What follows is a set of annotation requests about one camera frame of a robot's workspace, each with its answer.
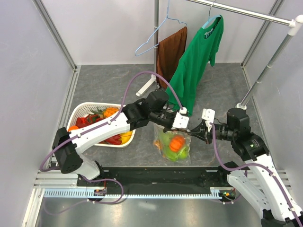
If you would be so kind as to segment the green toy apple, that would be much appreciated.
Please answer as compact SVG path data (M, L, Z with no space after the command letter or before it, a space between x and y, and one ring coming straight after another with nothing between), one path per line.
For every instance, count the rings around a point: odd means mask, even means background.
M186 159L188 157L188 150L182 150L178 153L178 159Z

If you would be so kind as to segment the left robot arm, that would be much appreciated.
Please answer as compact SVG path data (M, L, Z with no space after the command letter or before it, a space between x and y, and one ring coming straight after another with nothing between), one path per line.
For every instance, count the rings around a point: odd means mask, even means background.
M168 95L161 90L151 92L119 109L114 115L74 131L65 127L57 130L53 142L54 155L62 174L83 175L93 186L104 181L104 175L96 161L82 154L93 145L121 133L146 126L149 122L163 126L167 130L176 128L175 120L181 115L177 111L165 111Z

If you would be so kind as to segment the orange toy ginger root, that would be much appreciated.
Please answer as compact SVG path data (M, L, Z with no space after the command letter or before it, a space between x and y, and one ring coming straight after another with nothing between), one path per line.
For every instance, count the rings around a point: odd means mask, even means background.
M153 144L158 150L162 149L162 143L159 140L154 141Z

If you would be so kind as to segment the green toy leafy vegetable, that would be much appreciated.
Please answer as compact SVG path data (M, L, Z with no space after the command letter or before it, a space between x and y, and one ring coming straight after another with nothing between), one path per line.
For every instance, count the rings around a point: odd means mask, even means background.
M178 154L173 152L169 147L170 142L174 138L174 136L175 134L171 132L163 133L162 131L158 135L160 142L160 149L163 155L170 161L176 162L178 160Z

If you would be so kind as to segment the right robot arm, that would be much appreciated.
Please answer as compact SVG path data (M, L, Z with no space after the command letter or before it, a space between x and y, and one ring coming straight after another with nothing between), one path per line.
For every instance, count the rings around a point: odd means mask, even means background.
M215 124L214 110L204 109L202 121L189 131L207 144L229 141L243 165L220 161L217 181L232 186L254 208L263 227L301 227L303 210L281 180L264 140L251 132L246 110L231 108L227 122Z

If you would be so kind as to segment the dotted clear zip bag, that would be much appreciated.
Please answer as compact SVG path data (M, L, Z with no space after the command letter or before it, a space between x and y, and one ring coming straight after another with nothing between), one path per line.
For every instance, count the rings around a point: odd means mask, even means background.
M175 163L190 163L191 136L181 131L164 131L164 127L154 124L153 144L161 155Z

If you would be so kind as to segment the orange toy pumpkin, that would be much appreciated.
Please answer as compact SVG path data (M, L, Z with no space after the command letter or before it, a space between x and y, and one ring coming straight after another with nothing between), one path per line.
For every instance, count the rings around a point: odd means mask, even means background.
M171 139L169 148L172 152L177 153L180 149L182 149L185 143L186 143L185 138L177 135Z

